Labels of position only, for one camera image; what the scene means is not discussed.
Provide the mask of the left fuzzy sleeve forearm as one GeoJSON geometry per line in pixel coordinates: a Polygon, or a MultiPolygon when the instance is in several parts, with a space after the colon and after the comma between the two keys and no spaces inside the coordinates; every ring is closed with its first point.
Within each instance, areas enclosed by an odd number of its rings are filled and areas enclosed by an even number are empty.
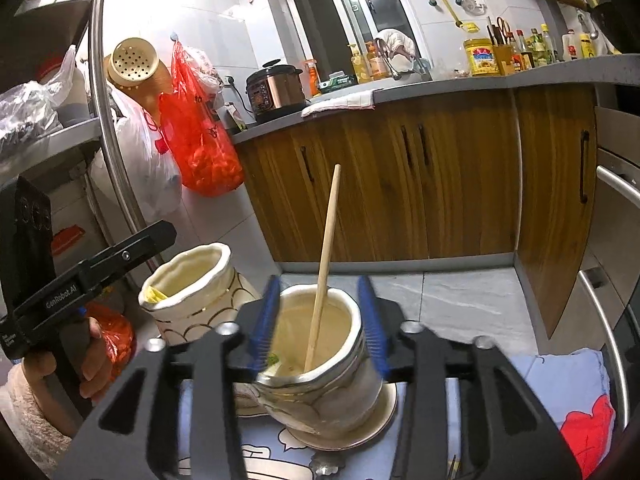
{"type": "Polygon", "coordinates": [[[44,417],[21,364],[9,370],[1,387],[1,414],[27,455],[51,479],[72,439],[44,417]]]}

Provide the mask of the left hand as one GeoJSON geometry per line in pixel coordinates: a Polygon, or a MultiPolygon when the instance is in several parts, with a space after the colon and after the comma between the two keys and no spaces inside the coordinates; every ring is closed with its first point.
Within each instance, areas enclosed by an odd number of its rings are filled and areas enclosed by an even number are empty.
{"type": "MultiPolygon", "coordinates": [[[[77,326],[68,326],[62,358],[70,359],[70,370],[78,381],[81,400],[96,404],[104,397],[111,382],[113,364],[98,321],[89,316],[77,326]]],[[[48,380],[61,371],[61,360],[51,351],[31,353],[23,360],[23,372],[32,393],[40,404],[53,400],[48,380]]]]}

